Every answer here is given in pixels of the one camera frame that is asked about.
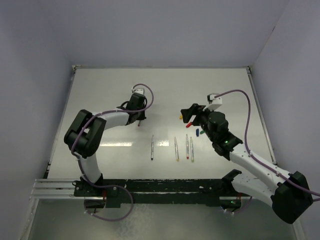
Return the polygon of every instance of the white table surface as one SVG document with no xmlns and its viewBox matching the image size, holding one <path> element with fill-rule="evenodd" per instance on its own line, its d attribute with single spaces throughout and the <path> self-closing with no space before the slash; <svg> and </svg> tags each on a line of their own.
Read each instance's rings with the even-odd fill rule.
<svg viewBox="0 0 320 240">
<path fill-rule="evenodd" d="M 90 112 L 112 110 L 129 100 L 137 83 L 150 86 L 154 103 L 146 111 L 147 119 L 106 130 L 97 151 L 98 165 L 105 179 L 220 179 L 242 167 L 215 153 L 205 134 L 196 137 L 196 128 L 179 119 L 181 109 L 193 103 L 206 105 L 207 94 L 232 89 L 246 91 L 251 99 L 248 132 L 250 148 L 271 162 L 266 136 L 259 117 L 247 71 L 237 69 L 107 68 L 77 69 L 61 128 L 56 139 L 48 174 L 51 179 L 76 179 L 80 171 L 64 135 L 81 109 Z M 151 95 L 146 89 L 150 102 Z M 244 139 L 248 114 L 246 98 L 241 93 L 223 97 L 218 109 L 225 113 L 230 131 Z M 186 159 L 186 134 L 194 144 L 194 162 Z M 151 161 L 151 138 L 154 135 L 154 160 Z M 180 161 L 176 161 L 174 137 Z"/>
</svg>

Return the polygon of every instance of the pen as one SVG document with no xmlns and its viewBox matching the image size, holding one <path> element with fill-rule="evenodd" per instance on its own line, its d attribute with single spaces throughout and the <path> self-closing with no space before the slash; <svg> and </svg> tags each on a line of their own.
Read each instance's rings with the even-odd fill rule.
<svg viewBox="0 0 320 240">
<path fill-rule="evenodd" d="M 191 148 L 191 162 L 194 162 L 195 154 L 194 154 L 194 142 L 192 141 L 192 137 L 190 137 L 190 148 Z"/>
<path fill-rule="evenodd" d="M 175 159 L 177 162 L 179 162 L 179 152 L 178 152 L 178 144 L 177 144 L 176 137 L 174 137 L 174 150 L 175 150 Z"/>
<path fill-rule="evenodd" d="M 152 135 L 152 139 L 151 139 L 151 160 L 154 159 L 154 146 L 155 146 L 155 141 L 154 141 L 154 136 Z"/>
<path fill-rule="evenodd" d="M 189 159 L 189 139 L 188 134 L 185 135 L 185 153 L 186 153 L 186 159 Z"/>
</svg>

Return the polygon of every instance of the purple cable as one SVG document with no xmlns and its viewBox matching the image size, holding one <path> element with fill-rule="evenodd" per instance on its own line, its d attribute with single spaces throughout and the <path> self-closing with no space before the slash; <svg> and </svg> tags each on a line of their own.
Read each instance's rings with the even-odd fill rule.
<svg viewBox="0 0 320 240">
<path fill-rule="evenodd" d="M 297 189 L 300 189 L 301 191 L 304 191 L 308 194 L 312 194 L 312 195 L 315 195 L 315 196 L 318 196 L 320 197 L 320 193 L 317 193 L 315 191 L 311 191 L 311 190 L 308 190 L 302 186 L 299 186 L 298 184 L 295 184 L 294 182 L 292 182 L 291 180 L 289 180 L 288 178 L 286 178 L 283 174 L 281 174 L 280 172 L 277 172 L 276 170 L 274 170 L 273 168 L 269 167 L 268 165 L 266 165 L 265 163 L 263 163 L 262 161 L 260 161 L 259 159 L 257 159 L 252 153 L 251 153 L 251 150 L 249 149 L 249 146 L 248 146 L 248 140 L 247 140 L 247 136 L 248 136 L 248 128 L 249 128 L 249 121 L 250 121 L 250 114 L 251 114 L 251 103 L 250 103 L 250 99 L 249 99 L 249 96 L 248 94 L 241 90 L 241 89 L 234 89 L 234 90 L 230 90 L 230 91 L 226 91 L 224 93 L 221 93 L 221 94 L 218 94 L 216 95 L 214 98 L 218 98 L 218 97 L 222 97 L 223 95 L 226 95 L 226 94 L 230 94 L 230 93 L 234 93 L 234 92 L 240 92 L 240 93 L 243 93 L 246 97 L 246 100 L 248 102 L 248 118 L 247 118 L 247 121 L 246 121 L 246 125 L 245 125 L 245 131 L 244 131 L 244 145 L 245 145 L 245 148 L 247 150 L 247 152 L 250 154 L 250 156 L 252 157 L 253 160 L 255 160 L 258 164 L 264 166 L 265 168 L 269 169 L 271 172 L 277 174 L 278 176 L 280 176 L 282 179 L 284 179 L 285 181 L 287 181 L 289 184 L 291 184 L 292 186 L 296 187 Z M 313 200 L 314 202 L 318 202 L 320 201 L 320 198 L 316 198 Z"/>
<path fill-rule="evenodd" d="M 112 219 L 112 218 L 104 218 L 104 217 L 101 217 L 101 216 L 98 216 L 94 213 L 91 213 L 87 210 L 86 206 L 84 206 L 84 209 L 85 209 L 85 212 L 88 213 L 89 215 L 97 218 L 97 219 L 101 219 L 101 220 L 104 220 L 104 221 L 107 221 L 107 222 L 117 222 L 117 221 L 121 221 L 123 219 L 125 219 L 133 210 L 134 208 L 134 199 L 131 195 L 131 193 L 126 189 L 124 188 L 123 186 L 119 186 L 119 185 L 104 185 L 104 186 L 99 186 L 99 185 L 95 185 L 93 182 L 91 182 L 88 177 L 86 176 L 85 174 L 85 171 L 81 165 L 81 161 L 80 161 L 80 156 L 78 154 L 75 153 L 75 148 L 76 148 L 76 145 L 81 137 L 81 135 L 84 133 L 85 129 L 89 126 L 89 124 L 96 118 L 96 117 L 99 117 L 99 116 L 102 116 L 102 115 L 105 115 L 105 114 L 110 114 L 110 113 L 116 113 L 116 112 L 119 112 L 119 113 L 139 113 L 139 112 L 143 112 L 145 110 L 147 110 L 148 108 L 151 107 L 151 105 L 154 103 L 154 92 L 151 90 L 150 87 L 148 87 L 147 85 L 143 84 L 143 83 L 138 83 L 136 85 L 134 85 L 132 87 L 132 89 L 134 89 L 135 87 L 137 86 L 144 86 L 146 87 L 150 93 L 151 93 L 151 103 L 146 106 L 145 108 L 143 109 L 140 109 L 140 110 L 108 110 L 108 111 L 103 111 L 101 113 L 97 113 L 96 115 L 93 115 L 87 122 L 86 124 L 83 126 L 83 128 L 81 129 L 81 131 L 79 132 L 78 136 L 76 137 L 72 147 L 71 147 L 71 154 L 73 156 L 75 156 L 77 159 L 78 159 L 78 165 L 79 165 L 79 168 L 80 168 L 80 171 L 83 175 L 83 177 L 85 178 L 85 180 L 88 182 L 88 184 L 94 188 L 98 188 L 98 189 L 107 189 L 107 188 L 120 188 L 122 190 L 124 190 L 126 193 L 128 193 L 129 197 L 130 197 L 130 200 L 131 200 L 131 207 L 129 209 L 129 211 L 122 217 L 120 218 L 115 218 L 115 219 Z"/>
</svg>

